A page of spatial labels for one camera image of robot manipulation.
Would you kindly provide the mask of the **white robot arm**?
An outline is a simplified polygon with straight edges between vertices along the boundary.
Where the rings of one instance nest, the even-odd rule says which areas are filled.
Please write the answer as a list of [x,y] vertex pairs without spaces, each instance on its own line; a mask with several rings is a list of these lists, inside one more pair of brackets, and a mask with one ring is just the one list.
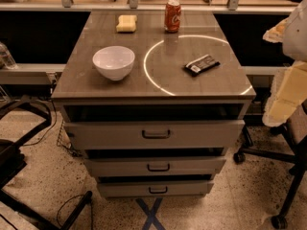
[[282,42],[283,54],[295,62],[277,72],[262,121],[268,127],[284,124],[307,99],[307,0],[302,0],[292,13],[264,38]]

